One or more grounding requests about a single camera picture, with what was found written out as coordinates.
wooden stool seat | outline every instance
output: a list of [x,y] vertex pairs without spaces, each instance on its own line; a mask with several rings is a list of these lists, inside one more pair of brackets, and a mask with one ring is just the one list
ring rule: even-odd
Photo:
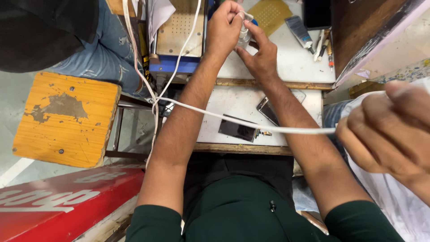
[[39,72],[13,142],[14,155],[90,168],[103,163],[121,87]]

clear bottle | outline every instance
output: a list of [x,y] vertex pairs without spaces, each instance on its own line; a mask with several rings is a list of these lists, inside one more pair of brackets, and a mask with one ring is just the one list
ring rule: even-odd
[[[252,21],[254,19],[254,16],[252,16],[251,14],[245,11],[241,11],[241,12],[243,12],[245,19],[249,21]],[[251,41],[251,37],[252,37],[251,32],[249,32],[248,29],[245,27],[244,23],[242,23],[242,27],[240,29],[240,34],[239,34],[239,40],[237,41],[236,46],[246,50],[249,42]]]
[[246,50],[246,48],[248,47],[249,42],[251,41],[251,37],[252,37],[252,34],[242,24],[242,29],[240,29],[239,40],[237,41],[237,45],[236,46],[241,47],[244,50]]

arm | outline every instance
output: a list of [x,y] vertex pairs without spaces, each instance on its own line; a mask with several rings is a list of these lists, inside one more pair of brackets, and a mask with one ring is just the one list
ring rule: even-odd
[[[236,51],[271,101],[281,126],[319,128],[279,78],[276,72],[276,45],[268,40],[259,27],[247,21],[245,25],[257,41],[259,51],[255,56],[241,48]],[[325,135],[286,134],[285,137],[303,169],[323,218],[343,203],[372,201]]]
[[[217,74],[239,38],[240,10],[237,3],[225,1],[213,14],[206,54],[179,102],[206,109]],[[202,113],[175,106],[155,142],[137,205],[164,206],[182,215],[185,173],[202,121]]]
[[386,92],[366,97],[336,134],[363,170],[390,174],[430,206],[430,96],[402,83]]

hand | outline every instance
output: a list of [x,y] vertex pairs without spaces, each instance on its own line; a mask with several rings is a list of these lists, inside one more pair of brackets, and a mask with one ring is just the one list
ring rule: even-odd
[[208,22],[207,54],[223,58],[225,61],[233,51],[245,17],[242,12],[239,13],[240,10],[243,10],[243,7],[230,0],[226,0],[218,7]]
[[276,71],[276,53],[278,47],[267,38],[260,27],[248,20],[245,20],[244,23],[257,42],[250,42],[249,45],[258,49],[258,52],[252,56],[241,47],[236,47],[235,51],[243,60],[243,63],[245,63],[252,76],[261,84],[264,83],[264,80],[278,78]]
[[430,175],[430,96],[419,87],[388,83],[385,95],[370,95],[336,134],[363,170],[408,181]]

forearm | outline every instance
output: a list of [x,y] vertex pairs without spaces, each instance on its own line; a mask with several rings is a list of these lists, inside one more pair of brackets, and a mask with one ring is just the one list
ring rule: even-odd
[[[221,65],[219,59],[205,56],[178,101],[206,109]],[[187,166],[203,116],[200,112],[175,105],[160,131],[151,159],[163,160],[168,165]]]
[[[221,65],[219,58],[205,56],[178,101],[206,109]],[[182,214],[188,159],[196,144],[203,115],[175,105],[155,142],[137,205],[160,205]]]
[[[281,126],[319,128],[279,78],[261,83]],[[285,134],[285,137],[312,189],[322,217],[349,201],[371,201],[325,135]]]

